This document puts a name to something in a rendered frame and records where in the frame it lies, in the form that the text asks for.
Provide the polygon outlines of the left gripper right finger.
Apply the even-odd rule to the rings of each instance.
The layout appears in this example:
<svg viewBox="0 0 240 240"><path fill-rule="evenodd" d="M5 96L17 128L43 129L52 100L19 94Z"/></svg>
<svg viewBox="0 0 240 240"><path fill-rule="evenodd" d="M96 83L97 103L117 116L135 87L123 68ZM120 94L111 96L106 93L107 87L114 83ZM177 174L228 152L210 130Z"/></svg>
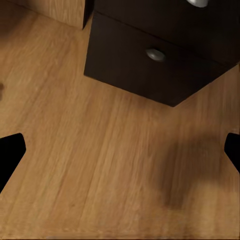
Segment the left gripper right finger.
<svg viewBox="0 0 240 240"><path fill-rule="evenodd" d="M227 135L224 151L240 173L240 135L229 133Z"/></svg>

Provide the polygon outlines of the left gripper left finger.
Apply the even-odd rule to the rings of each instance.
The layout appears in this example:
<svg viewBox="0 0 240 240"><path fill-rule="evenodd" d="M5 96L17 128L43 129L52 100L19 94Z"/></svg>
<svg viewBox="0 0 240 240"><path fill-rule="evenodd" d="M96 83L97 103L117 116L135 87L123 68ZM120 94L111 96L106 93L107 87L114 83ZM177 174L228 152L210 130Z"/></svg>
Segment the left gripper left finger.
<svg viewBox="0 0 240 240"><path fill-rule="evenodd" d="M26 152L22 133L0 138L0 193Z"/></svg>

